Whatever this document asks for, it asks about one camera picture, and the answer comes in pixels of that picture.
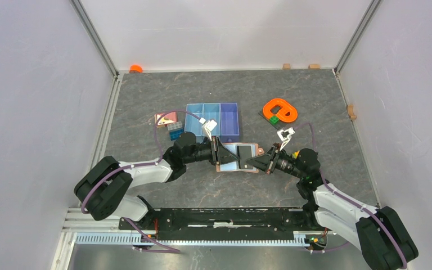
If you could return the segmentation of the black credit card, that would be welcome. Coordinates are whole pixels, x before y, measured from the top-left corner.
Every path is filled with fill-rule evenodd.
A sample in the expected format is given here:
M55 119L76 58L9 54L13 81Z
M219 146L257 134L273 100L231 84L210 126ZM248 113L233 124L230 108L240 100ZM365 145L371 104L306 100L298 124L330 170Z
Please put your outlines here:
M252 170L253 166L247 163L249 158L252 158L252 147L250 145L238 145L236 147L237 155L239 157L238 167L241 170Z

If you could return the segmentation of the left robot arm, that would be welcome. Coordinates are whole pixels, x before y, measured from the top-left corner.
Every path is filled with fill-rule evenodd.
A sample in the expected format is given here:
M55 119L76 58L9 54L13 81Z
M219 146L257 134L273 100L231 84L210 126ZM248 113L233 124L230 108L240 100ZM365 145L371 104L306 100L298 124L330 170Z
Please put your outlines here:
M96 221L115 214L129 218L140 229L148 229L154 223L154 214L143 198L130 198L127 194L130 189L174 181L186 172L189 163L208 161L216 166L239 159L217 137L197 142L193 133L183 132L161 158L128 163L113 156L103 157L76 184L74 194L81 203L82 213Z

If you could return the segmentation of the brown leather card holder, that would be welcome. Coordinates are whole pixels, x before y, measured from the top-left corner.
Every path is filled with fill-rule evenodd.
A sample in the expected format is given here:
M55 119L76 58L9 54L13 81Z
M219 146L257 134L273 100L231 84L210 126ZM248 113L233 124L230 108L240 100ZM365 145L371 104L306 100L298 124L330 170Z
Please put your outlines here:
M248 165L246 160L264 154L264 150L257 143L223 143L223 145L233 154L239 155L239 148L242 147L242 161L234 161L227 164L217 165L217 172L247 172L258 173L259 169Z

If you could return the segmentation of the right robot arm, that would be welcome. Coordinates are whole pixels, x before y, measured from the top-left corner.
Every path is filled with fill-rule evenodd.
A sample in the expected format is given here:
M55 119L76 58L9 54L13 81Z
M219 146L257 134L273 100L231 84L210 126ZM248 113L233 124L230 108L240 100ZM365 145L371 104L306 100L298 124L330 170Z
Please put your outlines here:
M316 151L303 148L290 155L279 144L247 164L272 174L279 170L298 178L297 189L307 200L303 224L325 227L355 246L371 269L405 269L419 250L398 213L391 207L366 205L338 190L321 173Z

